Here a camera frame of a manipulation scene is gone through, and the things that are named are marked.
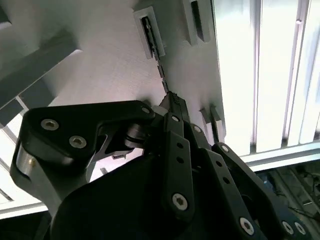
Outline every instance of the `bright light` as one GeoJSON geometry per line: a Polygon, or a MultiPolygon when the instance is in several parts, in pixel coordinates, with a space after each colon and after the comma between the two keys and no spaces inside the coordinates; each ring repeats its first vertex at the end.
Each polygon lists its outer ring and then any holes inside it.
{"type": "Polygon", "coordinates": [[[262,1],[256,151],[281,148],[298,0],[262,1]]]}
{"type": "Polygon", "coordinates": [[[250,153],[254,108],[254,29],[250,3],[215,0],[215,18],[225,143],[238,155],[250,153]]]}
{"type": "Polygon", "coordinates": [[[317,52],[317,45],[319,41],[319,32],[320,32],[320,1],[312,0],[310,1],[310,8],[307,14],[307,19],[305,23],[305,30],[303,36],[303,44],[301,48],[301,57],[300,57],[300,65],[298,69],[297,79],[296,79],[296,87],[294,93],[294,104],[292,108],[292,116],[290,122],[289,136],[288,136],[288,146],[294,146],[299,144],[300,137],[302,137],[302,142],[309,142],[310,138],[313,139],[314,132],[307,133],[310,131],[302,130],[303,122],[306,120],[307,124],[317,124],[314,123],[312,119],[314,116],[310,115],[314,114],[313,108],[315,106],[314,96],[315,90],[318,89],[315,86],[315,80],[313,83],[311,82],[311,77],[314,75],[314,61],[317,52]]]}
{"type": "Polygon", "coordinates": [[[13,134],[18,137],[21,123],[22,123],[22,115],[19,113],[17,116],[14,117],[8,124],[8,128],[13,132],[13,134]]]}
{"type": "Polygon", "coordinates": [[[315,132],[320,113],[320,39],[318,42],[316,57],[313,64],[313,71],[309,86],[308,97],[305,106],[304,118],[300,134],[300,143],[311,143],[314,140],[315,132]]]}
{"type": "Polygon", "coordinates": [[[15,143],[6,135],[6,133],[0,130],[0,158],[8,165],[11,165],[12,158],[15,152],[15,143]]]}

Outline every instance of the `grey mounting bracket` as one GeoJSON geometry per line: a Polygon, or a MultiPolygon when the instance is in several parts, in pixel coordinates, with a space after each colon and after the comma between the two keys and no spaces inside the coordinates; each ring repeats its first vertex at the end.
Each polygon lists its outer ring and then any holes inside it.
{"type": "Polygon", "coordinates": [[[182,4],[191,46],[198,44],[197,36],[205,43],[210,42],[210,0],[182,0],[182,4]]]}
{"type": "Polygon", "coordinates": [[[154,8],[152,6],[137,10],[133,13],[133,17],[134,17],[134,21],[135,24],[137,26],[138,29],[138,33],[140,35],[141,38],[141,42],[142,42],[142,46],[145,52],[145,56],[146,59],[152,59],[153,58],[153,53],[151,50],[151,47],[149,45],[148,42],[148,37],[147,37],[147,33],[145,31],[145,27],[143,25],[142,19],[145,17],[148,17],[150,25],[152,27],[152,32],[154,34],[154,39],[155,39],[155,43],[157,46],[157,50],[159,53],[159,56],[164,56],[165,53],[165,48],[164,45],[162,43],[162,39],[160,36],[160,31],[158,28],[158,24],[157,24],[157,20],[156,20],[156,15],[154,12],[154,8]]]}

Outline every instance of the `black mechanical arm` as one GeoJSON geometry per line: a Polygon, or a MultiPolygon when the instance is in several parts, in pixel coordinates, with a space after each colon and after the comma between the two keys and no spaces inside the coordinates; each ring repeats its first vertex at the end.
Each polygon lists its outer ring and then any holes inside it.
{"type": "Polygon", "coordinates": [[[43,201],[54,240],[310,240],[306,226],[224,143],[210,146],[186,102],[28,111],[10,174],[43,201]],[[88,183],[90,163],[144,149],[88,183]]]}

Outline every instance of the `white panel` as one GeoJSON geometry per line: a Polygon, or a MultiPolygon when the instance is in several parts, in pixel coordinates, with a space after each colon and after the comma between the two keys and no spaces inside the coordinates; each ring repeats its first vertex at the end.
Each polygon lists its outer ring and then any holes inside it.
{"type": "Polygon", "coordinates": [[[320,132],[320,115],[319,115],[319,118],[318,118],[318,123],[316,125],[316,132],[319,133],[320,132]]]}
{"type": "Polygon", "coordinates": [[[310,3],[297,73],[288,146],[299,143],[320,30],[320,0],[310,3]]]}
{"type": "Polygon", "coordinates": [[[307,15],[309,11],[309,0],[299,0],[296,24],[293,39],[291,71],[289,75],[289,88],[286,103],[285,126],[283,128],[283,138],[288,140],[290,122],[295,98],[297,75],[300,64],[301,48],[303,44],[307,15]]]}
{"type": "MultiPolygon", "coordinates": [[[[22,202],[24,205],[39,202],[38,199],[29,195],[25,191],[17,187],[10,177],[8,171],[0,165],[0,189],[5,192],[14,201],[22,202]]],[[[4,205],[0,205],[0,210],[5,209],[4,205]]]]}
{"type": "Polygon", "coordinates": [[[249,0],[214,0],[222,100],[228,144],[250,153],[254,108],[254,28],[249,0]]]}
{"type": "Polygon", "coordinates": [[[22,115],[19,113],[17,116],[14,117],[14,119],[12,119],[7,126],[9,127],[9,129],[13,132],[13,134],[18,137],[19,135],[19,131],[20,131],[20,127],[21,127],[21,123],[22,123],[22,115]]]}
{"type": "Polygon", "coordinates": [[[127,162],[131,161],[132,159],[135,159],[139,156],[141,156],[143,153],[143,149],[141,148],[135,148],[131,153],[126,155],[126,158],[119,158],[119,159],[113,159],[111,156],[106,157],[104,159],[101,159],[96,162],[95,167],[93,169],[90,182],[100,178],[103,176],[103,173],[101,172],[101,168],[105,168],[107,172],[111,172],[122,165],[126,164],[127,162]]]}
{"type": "Polygon", "coordinates": [[[11,165],[12,158],[15,152],[15,147],[16,145],[14,144],[14,142],[1,129],[0,130],[0,159],[2,159],[8,166],[11,165]]]}
{"type": "Polygon", "coordinates": [[[282,144],[298,0],[264,0],[260,26],[256,151],[282,144]]]}
{"type": "Polygon", "coordinates": [[[314,140],[320,113],[320,41],[314,60],[313,71],[305,106],[304,118],[300,134],[300,143],[310,143],[314,140]]]}

